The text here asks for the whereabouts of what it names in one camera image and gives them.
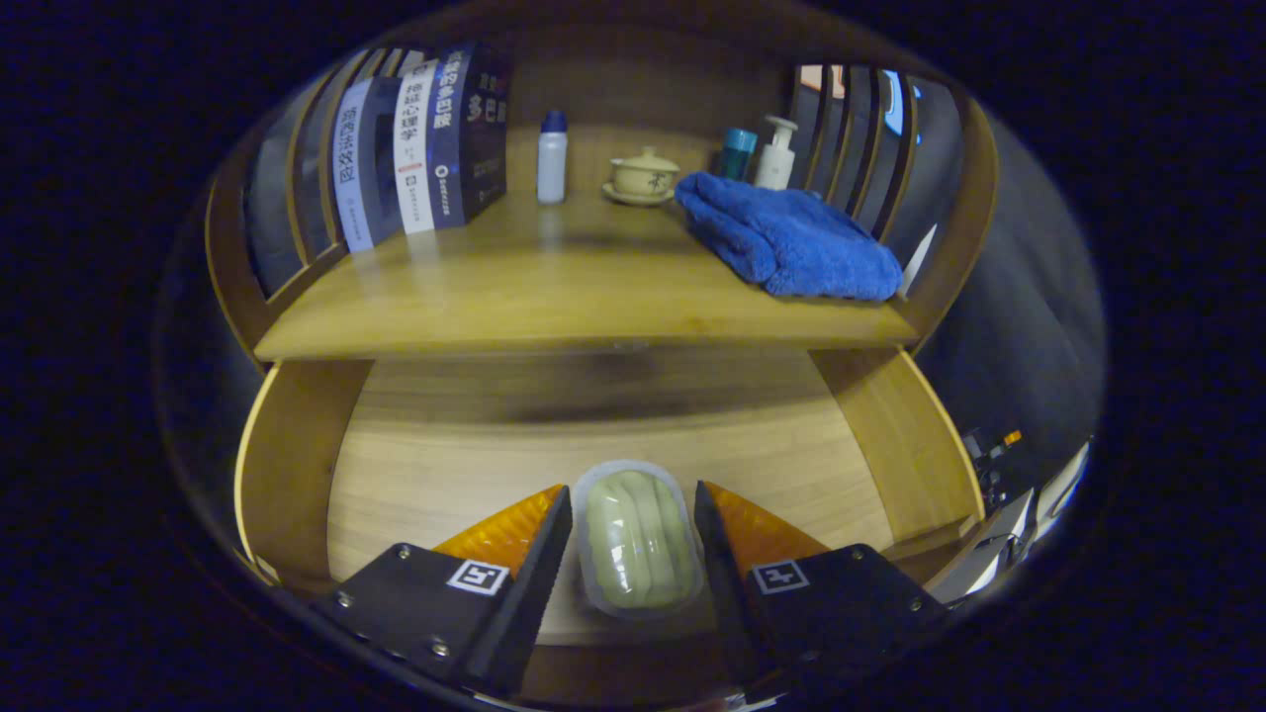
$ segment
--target blue towel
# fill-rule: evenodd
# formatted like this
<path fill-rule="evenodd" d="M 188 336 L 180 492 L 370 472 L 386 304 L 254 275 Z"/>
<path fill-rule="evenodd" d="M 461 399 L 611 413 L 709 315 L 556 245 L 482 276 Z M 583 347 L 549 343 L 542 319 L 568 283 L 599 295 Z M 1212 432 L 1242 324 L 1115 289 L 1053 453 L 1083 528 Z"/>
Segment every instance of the blue towel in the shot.
<path fill-rule="evenodd" d="M 695 236 L 770 294 L 882 302 L 901 286 L 893 251 L 809 193 L 699 172 L 676 195 Z"/>

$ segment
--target book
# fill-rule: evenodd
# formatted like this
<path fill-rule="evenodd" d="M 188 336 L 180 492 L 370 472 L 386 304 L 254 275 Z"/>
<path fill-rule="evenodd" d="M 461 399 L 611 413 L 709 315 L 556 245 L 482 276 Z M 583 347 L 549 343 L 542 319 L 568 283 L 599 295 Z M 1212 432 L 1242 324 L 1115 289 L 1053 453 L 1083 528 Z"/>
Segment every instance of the book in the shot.
<path fill-rule="evenodd" d="M 395 181 L 406 233 L 463 226 L 505 194 L 508 95 L 509 63 L 477 43 L 405 72 Z"/>
<path fill-rule="evenodd" d="M 400 229 L 394 195 L 391 119 L 400 80 L 372 77 L 343 94 L 334 128 L 334 200 L 351 252 L 371 250 Z"/>
<path fill-rule="evenodd" d="M 427 177 L 427 110 L 438 65 L 439 60 L 429 60 L 401 72 L 396 96 L 392 125 L 395 188 L 401 224 L 409 234 L 436 229 Z"/>

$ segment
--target book spine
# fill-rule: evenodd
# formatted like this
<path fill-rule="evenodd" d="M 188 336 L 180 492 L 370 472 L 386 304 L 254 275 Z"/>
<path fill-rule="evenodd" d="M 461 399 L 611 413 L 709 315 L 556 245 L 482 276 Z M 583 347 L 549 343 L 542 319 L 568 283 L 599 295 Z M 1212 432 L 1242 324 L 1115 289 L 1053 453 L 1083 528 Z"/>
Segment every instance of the book spine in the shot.
<path fill-rule="evenodd" d="M 432 90 L 430 136 L 427 141 L 433 166 L 430 212 L 437 229 L 466 223 L 462 212 L 460 125 L 471 53 L 471 46 L 457 47 L 441 58 L 436 70 L 438 79 Z"/>
<path fill-rule="evenodd" d="M 396 196 L 404 232 L 413 234 L 436 229 L 428 189 L 427 117 L 430 89 L 438 60 L 430 60 L 405 72 L 392 130 Z"/>
<path fill-rule="evenodd" d="M 361 195 L 360 127 L 365 109 L 365 98 L 370 82 L 360 81 L 343 95 L 338 108 L 338 123 L 334 128 L 334 200 L 338 204 L 338 218 L 343 224 L 343 239 L 352 252 L 370 250 L 370 223 L 365 215 L 365 201 Z"/>

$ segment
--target wooden shelf side panel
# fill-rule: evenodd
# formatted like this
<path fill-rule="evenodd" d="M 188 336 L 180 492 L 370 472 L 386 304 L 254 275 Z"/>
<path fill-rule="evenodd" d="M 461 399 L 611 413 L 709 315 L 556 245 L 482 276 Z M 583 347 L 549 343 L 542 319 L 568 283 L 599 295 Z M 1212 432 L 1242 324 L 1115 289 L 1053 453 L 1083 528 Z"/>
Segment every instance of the wooden shelf side panel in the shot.
<path fill-rule="evenodd" d="M 334 461 L 368 361 L 281 362 L 247 417 L 233 499 L 251 561 L 290 589 L 330 582 L 325 519 Z"/>
<path fill-rule="evenodd" d="M 937 394 L 903 350 L 818 351 L 814 362 L 848 418 L 903 542 L 985 518 L 980 484 Z"/>

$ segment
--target plastic container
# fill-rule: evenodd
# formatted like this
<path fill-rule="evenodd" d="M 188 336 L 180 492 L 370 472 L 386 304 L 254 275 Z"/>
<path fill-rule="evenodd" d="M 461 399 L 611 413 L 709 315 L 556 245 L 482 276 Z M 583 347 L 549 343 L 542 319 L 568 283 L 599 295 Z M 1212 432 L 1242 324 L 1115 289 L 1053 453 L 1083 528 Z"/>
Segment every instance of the plastic container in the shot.
<path fill-rule="evenodd" d="M 537 143 L 537 203 L 562 203 L 567 188 L 567 117 L 549 111 Z"/>
<path fill-rule="evenodd" d="M 747 176 L 747 163 L 756 152 L 756 134 L 741 128 L 725 132 L 725 143 L 720 151 L 720 170 L 718 175 L 730 180 L 743 180 Z"/>
<path fill-rule="evenodd" d="M 774 124 L 774 138 L 761 149 L 761 160 L 756 165 L 755 185 L 785 190 L 791 180 L 791 166 L 795 163 L 795 152 L 789 148 L 791 133 L 799 127 L 795 122 L 779 117 L 765 117 L 765 120 Z"/>
<path fill-rule="evenodd" d="M 703 589 L 699 538 L 677 481 L 639 460 L 603 462 L 572 490 L 585 595 L 628 620 L 671 616 Z"/>

